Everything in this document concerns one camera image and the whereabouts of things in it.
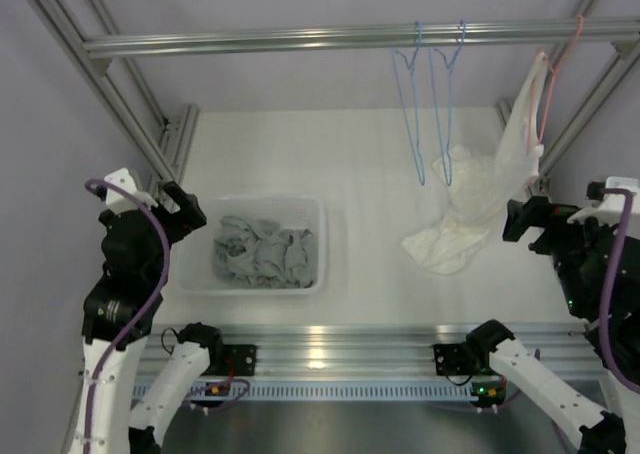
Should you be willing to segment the grey tank top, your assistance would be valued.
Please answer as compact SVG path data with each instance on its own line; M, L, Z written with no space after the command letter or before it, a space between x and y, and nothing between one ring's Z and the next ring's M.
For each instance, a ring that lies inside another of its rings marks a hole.
M264 240L274 234L277 222L242 216L224 216L214 237L214 272L225 281L244 288L263 287L257 254Z
M282 229L252 247L249 285L253 288L306 289L318 277L318 243L308 229Z

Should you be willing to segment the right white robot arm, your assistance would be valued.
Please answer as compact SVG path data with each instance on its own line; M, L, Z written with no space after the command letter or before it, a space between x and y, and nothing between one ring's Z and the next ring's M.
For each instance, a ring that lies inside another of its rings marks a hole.
M461 345L474 372L506 377L580 453L639 450L639 241L627 234L635 198L629 189L605 188L588 208L542 196L511 200L502 234L516 242L540 229L529 249L552 259L569 313L583 322L617 393L618 411L582 399L497 320L470 331Z

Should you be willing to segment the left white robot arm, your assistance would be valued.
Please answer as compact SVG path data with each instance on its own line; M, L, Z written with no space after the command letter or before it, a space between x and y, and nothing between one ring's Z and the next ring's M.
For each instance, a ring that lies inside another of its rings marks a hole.
M159 453L166 432L204 373L226 360L219 329L192 323L178 333L164 369L138 402L132 401L138 364L163 301L171 248L207 223L195 195L177 183L162 191L170 211L121 172L90 179L85 188L105 209L99 221L102 273L83 304L83 384L71 453Z

